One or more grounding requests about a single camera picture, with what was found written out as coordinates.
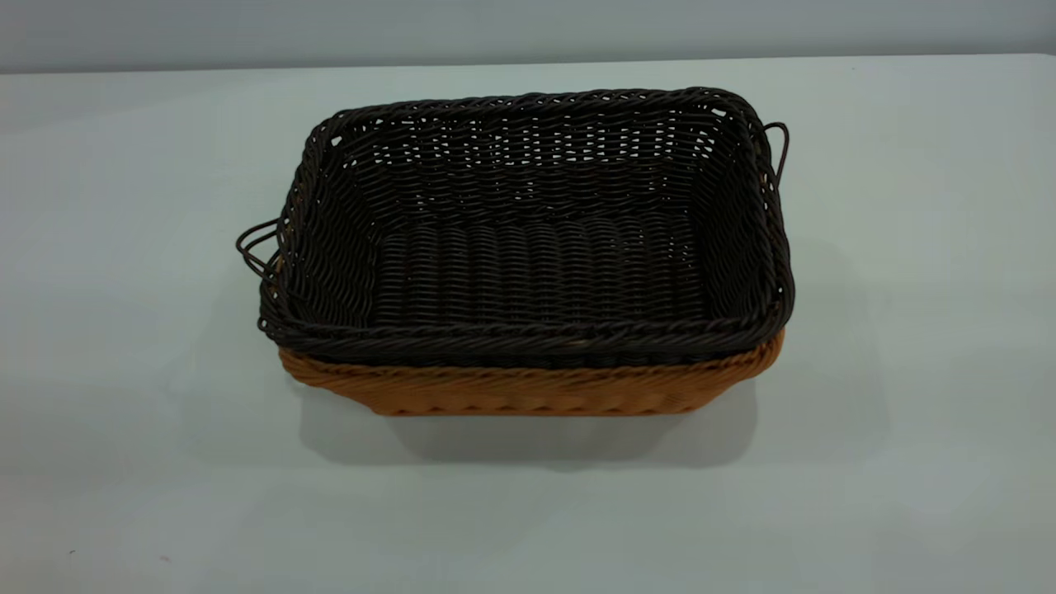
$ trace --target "dark brown wicker basket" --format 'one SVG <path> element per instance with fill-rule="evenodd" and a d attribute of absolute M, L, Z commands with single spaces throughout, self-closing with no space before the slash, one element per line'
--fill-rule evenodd
<path fill-rule="evenodd" d="M 367 366 L 751 351 L 794 294 L 769 127 L 704 88 L 342 111 L 307 140 L 281 217 L 239 238 L 263 279 L 260 327 Z M 272 237 L 270 258 L 250 253 Z"/>

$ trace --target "stacked baskets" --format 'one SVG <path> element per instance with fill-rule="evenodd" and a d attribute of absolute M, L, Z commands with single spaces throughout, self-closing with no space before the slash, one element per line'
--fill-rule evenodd
<path fill-rule="evenodd" d="M 340 112 L 239 238 L 260 328 L 381 414 L 699 408 L 773 364 L 792 313 L 771 126 L 703 88 Z"/>

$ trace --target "woven rattan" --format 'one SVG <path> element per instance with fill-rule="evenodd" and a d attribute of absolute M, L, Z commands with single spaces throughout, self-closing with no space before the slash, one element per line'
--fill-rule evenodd
<path fill-rule="evenodd" d="M 696 410 L 776 360 L 785 333 L 739 355 L 616 369 L 369 367 L 280 350 L 295 378 L 386 415 L 642 415 Z"/>

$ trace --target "white table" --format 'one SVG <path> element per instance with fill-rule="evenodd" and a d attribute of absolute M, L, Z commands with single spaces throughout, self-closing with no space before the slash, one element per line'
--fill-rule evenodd
<path fill-rule="evenodd" d="M 778 363 L 687 416 L 300 386 L 235 236 L 341 108 L 723 87 L 792 129 Z M 0 590 L 1052 592 L 1056 58 L 0 77 Z"/>

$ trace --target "basket handle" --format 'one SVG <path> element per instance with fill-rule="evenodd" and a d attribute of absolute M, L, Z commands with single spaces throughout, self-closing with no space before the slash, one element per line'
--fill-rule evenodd
<path fill-rule="evenodd" d="M 260 243 L 267 241 L 272 237 L 279 235 L 279 229 L 272 228 L 269 233 L 253 239 L 249 243 L 246 243 L 246 240 L 249 239 L 249 236 L 260 230 L 266 229 L 268 227 L 275 227 L 278 224 L 279 224 L 279 219 L 271 219 L 270 221 L 265 221 L 259 225 L 253 225 L 252 227 L 249 227 L 249 229 L 247 229 L 246 233 L 240 235 L 239 239 L 234 241 L 234 248 L 238 249 L 240 254 L 242 254 L 242 259 L 246 261 L 246 265 L 249 266 L 249 270 L 251 270 L 254 274 L 257 274 L 257 276 L 261 278 L 267 278 L 269 276 L 275 276 L 279 274 L 279 267 L 278 266 L 272 267 L 271 264 L 269 264 L 268 262 L 265 262 L 264 260 L 261 260 L 257 256 L 253 256 L 250 249 L 257 247 L 257 245 L 259 245 Z"/>
<path fill-rule="evenodd" d="M 789 127 L 782 122 L 771 122 L 762 127 L 762 133 L 766 134 L 767 130 L 771 128 L 778 128 L 785 134 L 785 146 L 781 147 L 781 160 L 777 162 L 777 173 L 774 178 L 774 185 L 781 185 L 781 172 L 785 171 L 785 159 L 789 155 Z"/>

